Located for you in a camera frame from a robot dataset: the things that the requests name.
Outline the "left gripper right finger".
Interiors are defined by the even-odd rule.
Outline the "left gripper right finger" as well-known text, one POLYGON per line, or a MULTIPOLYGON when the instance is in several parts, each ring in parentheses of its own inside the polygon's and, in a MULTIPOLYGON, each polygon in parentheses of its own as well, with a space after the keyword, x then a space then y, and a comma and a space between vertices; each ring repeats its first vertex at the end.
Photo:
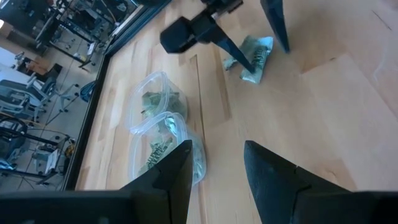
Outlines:
POLYGON ((356 211, 337 197, 348 191, 255 141, 244 143, 244 165, 263 224, 354 224, 356 211))

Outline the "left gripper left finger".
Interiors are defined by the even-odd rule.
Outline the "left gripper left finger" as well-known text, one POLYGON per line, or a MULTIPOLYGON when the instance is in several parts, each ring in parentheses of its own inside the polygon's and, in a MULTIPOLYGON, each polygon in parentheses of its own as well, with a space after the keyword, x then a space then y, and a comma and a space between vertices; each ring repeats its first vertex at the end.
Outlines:
POLYGON ((131 192, 122 224, 186 224, 193 182, 193 142, 185 140, 122 190, 131 192))

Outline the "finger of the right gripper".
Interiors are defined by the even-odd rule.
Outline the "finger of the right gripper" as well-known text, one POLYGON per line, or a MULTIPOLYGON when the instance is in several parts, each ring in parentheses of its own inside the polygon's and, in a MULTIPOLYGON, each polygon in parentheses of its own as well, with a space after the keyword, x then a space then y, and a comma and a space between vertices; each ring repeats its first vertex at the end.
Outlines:
POLYGON ((285 53, 290 52, 284 19, 283 0, 260 0, 264 14, 285 53))
POLYGON ((229 53, 230 56, 236 59, 246 70, 251 73, 255 72, 255 68, 251 65, 250 61, 221 27, 210 27, 198 36, 198 41, 201 43, 214 43, 225 52, 229 53))

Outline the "clear plastic container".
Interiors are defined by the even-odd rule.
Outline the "clear plastic container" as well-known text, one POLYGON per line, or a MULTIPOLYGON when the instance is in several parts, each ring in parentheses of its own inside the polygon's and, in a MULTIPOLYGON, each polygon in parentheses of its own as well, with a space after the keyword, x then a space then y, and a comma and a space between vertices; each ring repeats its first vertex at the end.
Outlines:
POLYGON ((179 141, 165 126, 166 117, 171 116, 180 118, 186 127, 186 138, 183 140, 191 140, 193 145, 193 180, 192 184, 196 185, 206 175, 206 156, 205 148, 201 138, 194 133, 186 124, 184 118, 179 113, 171 113, 169 111, 158 114, 144 126, 143 130, 134 134, 131 142, 129 155, 128 176, 130 180, 138 178, 139 169, 146 163, 152 149, 150 143, 154 141, 166 140, 173 138, 175 148, 183 141, 179 141))
POLYGON ((152 118, 155 117, 155 116, 150 116, 148 118, 145 118, 141 113, 142 96, 148 91, 164 92, 167 95, 171 91, 179 92, 181 101, 184 102, 187 107, 187 116, 188 116, 187 98, 184 95, 183 91, 179 87, 177 87, 172 81, 169 80, 165 72, 153 72, 150 75, 146 76, 145 79, 143 79, 143 81, 141 81, 135 87, 135 89, 131 92, 129 96, 129 106, 125 118, 125 124, 126 128, 130 130, 131 133, 136 134, 141 130, 143 130, 143 126, 148 121, 150 121, 152 118))

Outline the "grey office chair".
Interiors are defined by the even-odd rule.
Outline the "grey office chair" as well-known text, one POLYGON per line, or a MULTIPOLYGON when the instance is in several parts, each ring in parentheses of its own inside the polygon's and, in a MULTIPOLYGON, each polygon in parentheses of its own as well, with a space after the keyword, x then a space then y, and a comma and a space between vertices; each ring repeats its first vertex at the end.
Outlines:
POLYGON ((49 78, 44 84, 35 84, 36 81, 36 77, 27 84, 0 81, 0 112, 37 122, 39 116, 47 112, 44 106, 55 94, 57 81, 49 78))

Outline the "black metal table frame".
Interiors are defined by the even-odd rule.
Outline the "black metal table frame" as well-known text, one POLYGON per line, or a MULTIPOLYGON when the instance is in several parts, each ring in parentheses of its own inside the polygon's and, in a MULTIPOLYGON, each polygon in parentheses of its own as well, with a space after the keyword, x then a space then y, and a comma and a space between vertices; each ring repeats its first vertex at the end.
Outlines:
POLYGON ((86 151, 86 146, 89 140, 90 132, 92 129, 93 121, 96 114, 96 109, 100 102, 101 92, 106 78, 106 73, 109 67, 111 58, 121 48, 124 47, 145 25, 147 25, 161 10, 168 6, 172 0, 154 0, 157 2, 155 5, 146 6, 140 4, 139 7, 114 31, 109 38, 105 47, 105 52, 101 60, 98 76, 95 80, 95 87, 93 94, 88 103, 88 111, 86 112, 83 120, 83 126, 78 136, 75 152, 70 160, 64 183, 61 190, 74 190, 78 176, 80 173, 81 165, 86 151))

